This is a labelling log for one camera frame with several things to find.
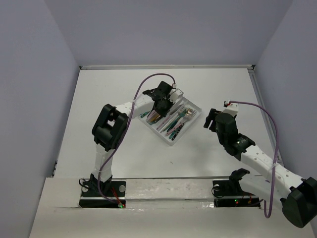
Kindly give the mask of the gold fork black handle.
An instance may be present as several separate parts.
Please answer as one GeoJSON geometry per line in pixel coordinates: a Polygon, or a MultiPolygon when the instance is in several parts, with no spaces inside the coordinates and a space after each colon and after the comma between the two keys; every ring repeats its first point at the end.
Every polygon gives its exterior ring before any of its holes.
{"type": "Polygon", "coordinates": [[[186,113],[186,117],[191,118],[195,115],[196,111],[194,109],[189,109],[186,113]]]}

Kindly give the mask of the all silver fork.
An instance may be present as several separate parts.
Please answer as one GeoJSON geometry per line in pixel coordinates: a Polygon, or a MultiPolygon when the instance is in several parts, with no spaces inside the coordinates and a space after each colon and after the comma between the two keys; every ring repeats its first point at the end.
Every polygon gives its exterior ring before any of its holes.
{"type": "Polygon", "coordinates": [[[162,133],[163,131],[166,131],[171,124],[178,118],[180,114],[182,114],[184,111],[187,111],[188,107],[183,106],[181,109],[179,109],[172,117],[172,119],[169,121],[169,123],[160,131],[162,133]]]}

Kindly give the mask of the teal handled silver fork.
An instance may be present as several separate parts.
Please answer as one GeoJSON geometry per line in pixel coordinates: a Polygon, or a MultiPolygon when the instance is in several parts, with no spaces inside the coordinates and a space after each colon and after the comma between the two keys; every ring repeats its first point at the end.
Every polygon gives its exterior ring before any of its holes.
{"type": "Polygon", "coordinates": [[[184,123],[181,124],[177,129],[175,129],[175,130],[170,134],[169,139],[170,139],[171,141],[174,141],[174,140],[175,140],[176,136],[178,135],[179,131],[183,128],[183,126],[184,126],[184,123]]]}

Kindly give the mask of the pink handled knife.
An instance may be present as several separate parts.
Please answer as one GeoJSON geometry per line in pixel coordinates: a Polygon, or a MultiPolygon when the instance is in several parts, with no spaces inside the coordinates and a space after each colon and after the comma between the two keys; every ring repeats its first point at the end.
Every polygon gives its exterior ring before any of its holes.
{"type": "Polygon", "coordinates": [[[158,113],[153,114],[153,116],[148,120],[148,124],[153,124],[159,118],[160,115],[158,113]]]}
{"type": "Polygon", "coordinates": [[[161,122],[161,124],[156,128],[156,130],[159,130],[169,119],[170,117],[176,113],[180,108],[183,107],[184,104],[180,104],[177,106],[169,115],[166,116],[166,118],[161,122]]]}

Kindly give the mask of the black handled silver fork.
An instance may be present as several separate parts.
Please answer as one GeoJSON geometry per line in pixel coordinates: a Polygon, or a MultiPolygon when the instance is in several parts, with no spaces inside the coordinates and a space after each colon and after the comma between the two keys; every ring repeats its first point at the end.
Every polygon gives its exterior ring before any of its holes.
{"type": "Polygon", "coordinates": [[[175,140],[175,138],[178,136],[179,132],[184,127],[185,123],[190,121],[195,117],[197,114],[197,111],[194,109],[188,109],[183,117],[181,117],[177,123],[174,125],[174,127],[166,134],[169,136],[169,139],[172,141],[175,140]]]}

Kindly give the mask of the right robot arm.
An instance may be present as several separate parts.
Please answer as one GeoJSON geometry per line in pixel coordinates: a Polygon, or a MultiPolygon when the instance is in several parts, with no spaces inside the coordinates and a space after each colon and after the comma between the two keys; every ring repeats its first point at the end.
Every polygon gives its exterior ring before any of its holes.
{"type": "Polygon", "coordinates": [[[271,216],[273,207],[279,208],[284,217],[298,228],[305,227],[317,215],[317,181],[292,173],[269,157],[249,137],[238,132],[237,104],[226,105],[223,111],[211,109],[204,128],[217,134],[224,150],[241,163],[258,172],[256,179],[246,169],[234,171],[228,182],[233,194],[250,192],[264,200],[264,214],[271,216]]]}

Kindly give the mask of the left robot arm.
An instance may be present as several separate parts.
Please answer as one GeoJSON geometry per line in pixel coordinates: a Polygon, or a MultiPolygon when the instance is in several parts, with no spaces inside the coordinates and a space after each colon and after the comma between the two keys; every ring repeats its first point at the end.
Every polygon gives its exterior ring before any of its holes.
{"type": "Polygon", "coordinates": [[[132,101],[119,106],[105,105],[93,128],[96,144],[95,168],[90,175],[93,191],[104,196],[109,192],[112,179],[112,159],[123,141],[132,119],[145,112],[154,112],[165,117],[181,95],[176,93],[176,84],[161,81],[158,87],[139,94],[132,101]]]}

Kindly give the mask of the pink handled silver fork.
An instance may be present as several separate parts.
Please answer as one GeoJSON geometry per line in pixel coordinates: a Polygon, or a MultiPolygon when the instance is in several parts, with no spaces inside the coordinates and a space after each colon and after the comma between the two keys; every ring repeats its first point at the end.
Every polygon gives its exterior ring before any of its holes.
{"type": "Polygon", "coordinates": [[[183,123],[185,123],[185,122],[187,122],[187,121],[189,121],[189,120],[191,120],[193,117],[191,117],[191,118],[188,118],[188,117],[186,117],[186,116],[183,116],[182,118],[181,118],[181,120],[178,120],[178,122],[177,122],[177,124],[173,127],[173,128],[171,128],[165,135],[166,136],[168,136],[168,135],[170,135],[175,129],[177,129],[181,124],[183,124],[183,123]]]}

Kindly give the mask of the teal plastic fork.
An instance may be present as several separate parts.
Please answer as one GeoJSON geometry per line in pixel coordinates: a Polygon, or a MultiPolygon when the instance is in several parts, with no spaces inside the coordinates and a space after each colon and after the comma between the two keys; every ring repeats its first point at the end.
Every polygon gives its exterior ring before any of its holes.
{"type": "Polygon", "coordinates": [[[178,120],[179,120],[181,117],[183,117],[186,113],[187,113],[187,111],[184,111],[182,114],[180,114],[180,115],[178,116],[178,118],[173,122],[173,124],[170,125],[170,127],[169,127],[166,131],[169,131],[170,128],[172,128],[172,127],[178,122],[178,120]]]}

